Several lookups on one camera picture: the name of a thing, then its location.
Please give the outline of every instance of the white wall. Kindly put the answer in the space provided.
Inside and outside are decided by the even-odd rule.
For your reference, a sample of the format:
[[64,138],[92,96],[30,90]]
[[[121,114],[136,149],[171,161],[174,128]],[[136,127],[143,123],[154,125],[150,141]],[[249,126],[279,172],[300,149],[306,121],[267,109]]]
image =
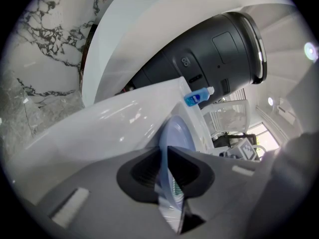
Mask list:
[[249,127],[255,126],[257,124],[260,124],[262,121],[262,118],[259,116],[259,114],[256,111],[257,106],[257,85],[248,85],[244,88],[246,99],[249,102],[250,106],[250,125]]
[[[243,10],[252,16],[261,32],[268,69],[266,81],[249,86],[245,92],[250,95],[252,106],[257,105],[267,115],[265,118],[263,114],[257,114],[276,140],[284,143],[298,136],[301,130],[297,122],[291,125],[279,115],[276,107],[279,100],[286,98],[313,64],[305,56],[304,45],[307,42],[315,43],[315,39],[294,6],[262,4]],[[268,104],[268,97],[274,100],[274,110]]]

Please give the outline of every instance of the white marble surface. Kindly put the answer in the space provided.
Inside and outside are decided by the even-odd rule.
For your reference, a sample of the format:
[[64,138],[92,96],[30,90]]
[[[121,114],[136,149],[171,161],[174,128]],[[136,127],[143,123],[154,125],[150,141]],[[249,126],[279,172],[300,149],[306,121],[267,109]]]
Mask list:
[[[111,32],[103,31],[112,17],[111,4],[95,32],[87,57],[82,89],[85,106],[118,93],[150,58],[191,27],[219,13],[259,3],[291,1],[154,0],[139,11],[139,17],[131,20],[130,25],[119,26],[123,32],[117,39],[110,37]],[[124,2],[117,8],[120,9],[122,14],[128,13]]]
[[0,153],[7,163],[34,137],[84,108],[79,91],[39,108],[23,91],[13,71],[0,70]]
[[7,43],[4,66],[44,106],[79,89],[90,28],[105,0],[33,0]]

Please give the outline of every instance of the black vent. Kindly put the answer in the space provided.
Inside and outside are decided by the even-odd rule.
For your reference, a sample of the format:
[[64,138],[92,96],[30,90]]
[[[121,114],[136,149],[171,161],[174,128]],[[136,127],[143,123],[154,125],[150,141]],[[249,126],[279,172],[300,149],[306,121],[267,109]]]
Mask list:
[[229,83],[228,83],[228,80],[227,79],[224,79],[220,82],[221,84],[221,89],[222,89],[222,93],[223,95],[226,95],[228,94],[230,91],[229,91]]
[[199,80],[201,78],[203,78],[203,75],[202,74],[198,74],[195,77],[191,78],[188,82],[189,83],[193,83],[193,82],[195,82],[195,81],[197,81],[197,80]]
[[196,165],[172,152],[168,155],[168,168],[171,172],[174,171],[174,179],[181,190],[196,180],[200,173],[200,170]]
[[141,185],[154,188],[159,169],[160,155],[152,154],[136,164],[131,170],[131,175]]

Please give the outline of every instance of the chair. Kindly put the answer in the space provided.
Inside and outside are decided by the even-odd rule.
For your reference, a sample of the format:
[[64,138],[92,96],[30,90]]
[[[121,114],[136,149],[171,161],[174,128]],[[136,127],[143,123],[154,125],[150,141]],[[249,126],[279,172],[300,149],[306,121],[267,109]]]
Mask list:
[[246,133],[250,123],[248,100],[237,100],[211,104],[201,110],[210,136],[223,132]]

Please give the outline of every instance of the small blue bottle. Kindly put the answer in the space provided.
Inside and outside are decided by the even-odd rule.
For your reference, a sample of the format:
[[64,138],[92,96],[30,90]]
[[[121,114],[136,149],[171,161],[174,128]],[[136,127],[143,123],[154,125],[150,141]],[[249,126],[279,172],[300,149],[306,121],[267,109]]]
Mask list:
[[202,88],[187,94],[184,100],[188,106],[194,106],[203,101],[207,101],[209,96],[214,94],[214,91],[214,87]]

